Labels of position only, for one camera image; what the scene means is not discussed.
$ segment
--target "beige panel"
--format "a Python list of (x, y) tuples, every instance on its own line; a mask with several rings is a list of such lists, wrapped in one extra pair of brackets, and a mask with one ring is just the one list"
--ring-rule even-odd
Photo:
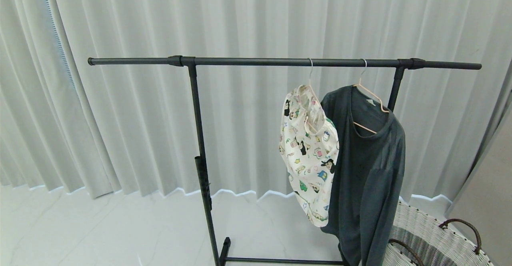
[[(450, 218), (462, 218), (475, 225), (484, 251), (501, 266), (512, 264), (511, 112), (509, 109), (448, 214)], [(469, 228), (460, 230), (475, 242)]]

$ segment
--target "black metal clothing rack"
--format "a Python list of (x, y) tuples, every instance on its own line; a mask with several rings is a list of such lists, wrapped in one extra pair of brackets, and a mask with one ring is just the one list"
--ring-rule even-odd
[(214, 223), (212, 220), (212, 197), (210, 195), (210, 182), (208, 181), (208, 169), (206, 166), (206, 155), (204, 150), (203, 126), (201, 121), (201, 108), (199, 105), (199, 91), (197, 84), (197, 65), (235, 65), (235, 66), (319, 66), (319, 67), (391, 67), (395, 68), (395, 77), (388, 108), (393, 111), (400, 82), (404, 76), (405, 69), (420, 68), (445, 68), (445, 69), (467, 69), (479, 70), (481, 64), (464, 62), (439, 62), (425, 61), (418, 58), (396, 59), (396, 60), (372, 60), (366, 62), (362, 59), (312, 59), (309, 58), (198, 58), (190, 56), (170, 56), (167, 58), (89, 58), (89, 65), (148, 65), (168, 64), (172, 66), (188, 68), (190, 85), (192, 88), (192, 100), (194, 103), (194, 116), (196, 118), (197, 139), (199, 144), (199, 156), (196, 161), (197, 174), (203, 207), (206, 214), (208, 233), (214, 255), (215, 266), (225, 266), (227, 261), (236, 262), (259, 262), (259, 263), (286, 263), (286, 264), (323, 264), (323, 265), (348, 265), (345, 261), (321, 261), (321, 260), (296, 260), (296, 259), (273, 259), (273, 258), (246, 258), (229, 257), (228, 251), (231, 246), (231, 239), (226, 237), (221, 253), (217, 248), (215, 239)]

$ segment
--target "rack base bar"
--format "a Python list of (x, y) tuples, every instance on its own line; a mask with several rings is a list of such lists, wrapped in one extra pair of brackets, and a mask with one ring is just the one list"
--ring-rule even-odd
[(256, 262), (256, 263), (283, 263), (283, 264), (315, 264), (315, 265), (348, 265), (343, 261), (325, 261), (325, 260), (299, 260), (299, 259), (273, 259), (273, 258), (247, 258), (247, 257), (228, 257), (227, 253), (231, 246), (231, 239), (226, 237), (221, 251), (221, 265), (226, 262)]

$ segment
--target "white marble floor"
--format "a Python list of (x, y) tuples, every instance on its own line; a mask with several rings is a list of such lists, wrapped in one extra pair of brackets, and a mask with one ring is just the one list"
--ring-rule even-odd
[[(229, 236), (230, 256), (340, 260), (336, 238), (312, 226), (293, 197), (219, 192), (212, 203), (219, 251)], [(199, 193), (92, 200), (85, 190), (2, 186), (0, 206), (2, 266), (214, 265)]]

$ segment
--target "basket handle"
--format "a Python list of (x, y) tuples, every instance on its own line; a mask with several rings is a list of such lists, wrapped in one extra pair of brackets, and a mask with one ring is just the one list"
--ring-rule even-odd
[(423, 264), (423, 261), (421, 261), (421, 259), (419, 258), (419, 255), (416, 254), (416, 252), (414, 252), (407, 244), (405, 244), (404, 242), (400, 241), (400, 240), (397, 240), (397, 239), (389, 239), (388, 243), (397, 243), (397, 244), (400, 244), (402, 247), (406, 248), (407, 251), (409, 251), (409, 253), (411, 253), (414, 258), (416, 259), (416, 262), (418, 263), (419, 266), (424, 266)]
[(446, 229), (446, 228), (448, 228), (448, 224), (451, 222), (461, 222), (463, 224), (466, 224), (469, 228), (471, 228), (473, 230), (473, 232), (475, 232), (475, 236), (477, 237), (477, 246), (473, 250), (473, 252), (475, 252), (475, 254), (479, 255), (480, 250), (482, 248), (482, 240), (480, 239), (480, 234), (478, 233), (478, 230), (476, 229), (476, 227), (467, 221), (464, 221), (462, 219), (457, 219), (457, 218), (448, 219), (445, 222), (442, 222), (441, 225), (439, 225), (439, 227), (442, 229)]

